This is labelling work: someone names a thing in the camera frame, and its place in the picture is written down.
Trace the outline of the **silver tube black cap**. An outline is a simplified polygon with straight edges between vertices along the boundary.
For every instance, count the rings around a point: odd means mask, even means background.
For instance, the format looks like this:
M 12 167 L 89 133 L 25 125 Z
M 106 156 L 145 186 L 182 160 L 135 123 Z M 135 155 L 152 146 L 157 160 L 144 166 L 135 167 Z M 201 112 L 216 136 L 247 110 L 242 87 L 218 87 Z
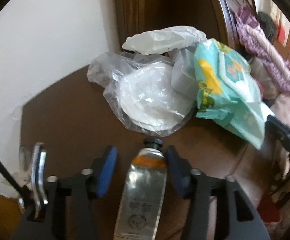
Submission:
M 163 141 L 144 139 L 127 172 L 113 239 L 155 239 L 167 180 Z

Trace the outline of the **grey pillow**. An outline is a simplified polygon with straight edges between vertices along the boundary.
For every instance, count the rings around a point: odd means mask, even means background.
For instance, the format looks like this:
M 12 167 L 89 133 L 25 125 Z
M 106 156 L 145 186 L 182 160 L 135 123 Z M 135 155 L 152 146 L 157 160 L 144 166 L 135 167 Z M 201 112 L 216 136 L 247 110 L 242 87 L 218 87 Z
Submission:
M 251 76 L 257 81 L 261 96 L 265 100 L 274 100 L 279 95 L 276 85 L 269 76 L 261 59 L 254 57 L 250 61 Z

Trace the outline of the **dark wooden nightstand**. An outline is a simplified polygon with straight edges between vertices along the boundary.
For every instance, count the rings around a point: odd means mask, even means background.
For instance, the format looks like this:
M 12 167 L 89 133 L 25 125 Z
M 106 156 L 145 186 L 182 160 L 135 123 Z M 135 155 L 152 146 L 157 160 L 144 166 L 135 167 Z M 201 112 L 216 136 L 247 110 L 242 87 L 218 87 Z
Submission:
M 109 189 L 92 210 L 99 238 L 112 239 L 127 170 L 145 135 L 123 126 L 103 97 L 103 88 L 89 82 L 86 73 L 82 68 L 68 75 L 24 106 L 20 141 L 27 149 L 43 142 L 47 148 L 44 175 L 60 178 L 89 167 L 106 146 L 116 146 Z M 209 176 L 233 175 L 255 206 L 270 187 L 275 147 L 271 137 L 256 150 L 212 120 L 191 118 L 163 143 L 175 146 L 192 167 Z

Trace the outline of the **teal wet wipes pack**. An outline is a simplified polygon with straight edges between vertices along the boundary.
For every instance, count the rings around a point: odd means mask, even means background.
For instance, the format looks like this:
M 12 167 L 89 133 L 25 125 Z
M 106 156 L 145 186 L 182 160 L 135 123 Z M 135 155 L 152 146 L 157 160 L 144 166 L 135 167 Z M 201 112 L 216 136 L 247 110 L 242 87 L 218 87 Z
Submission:
M 249 63 L 213 38 L 198 43 L 193 63 L 198 86 L 196 117 L 211 119 L 260 149 L 265 120 L 261 92 Z

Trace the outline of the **clear plastic bag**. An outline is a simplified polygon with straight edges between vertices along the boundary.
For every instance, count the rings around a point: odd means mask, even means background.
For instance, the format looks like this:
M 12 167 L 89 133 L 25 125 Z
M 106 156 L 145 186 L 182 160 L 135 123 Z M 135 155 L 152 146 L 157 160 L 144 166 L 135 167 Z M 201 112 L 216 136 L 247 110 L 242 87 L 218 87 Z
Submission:
M 180 129 L 195 107 L 193 53 L 207 35 L 179 25 L 130 36 L 119 54 L 107 52 L 89 65 L 89 82 L 125 128 L 166 137 Z

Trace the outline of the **purple lace pillow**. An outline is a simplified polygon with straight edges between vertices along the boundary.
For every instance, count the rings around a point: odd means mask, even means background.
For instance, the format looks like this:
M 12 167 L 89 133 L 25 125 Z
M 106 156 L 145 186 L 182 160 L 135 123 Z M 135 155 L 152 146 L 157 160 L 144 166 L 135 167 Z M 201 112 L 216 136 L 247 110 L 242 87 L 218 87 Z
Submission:
M 290 63 L 283 60 L 266 38 L 257 18 L 248 7 L 239 7 L 234 14 L 239 41 L 245 50 L 261 59 L 277 88 L 290 95 Z

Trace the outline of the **wooden bed headboard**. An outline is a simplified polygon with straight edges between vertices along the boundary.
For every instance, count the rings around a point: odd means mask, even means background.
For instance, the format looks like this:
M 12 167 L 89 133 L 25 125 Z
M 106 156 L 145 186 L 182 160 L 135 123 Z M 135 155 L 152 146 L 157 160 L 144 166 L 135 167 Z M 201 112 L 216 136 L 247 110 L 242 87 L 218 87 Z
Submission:
M 239 7 L 255 14 L 254 0 L 115 0 L 115 4 L 120 43 L 144 31 L 187 25 L 247 56 L 234 14 Z

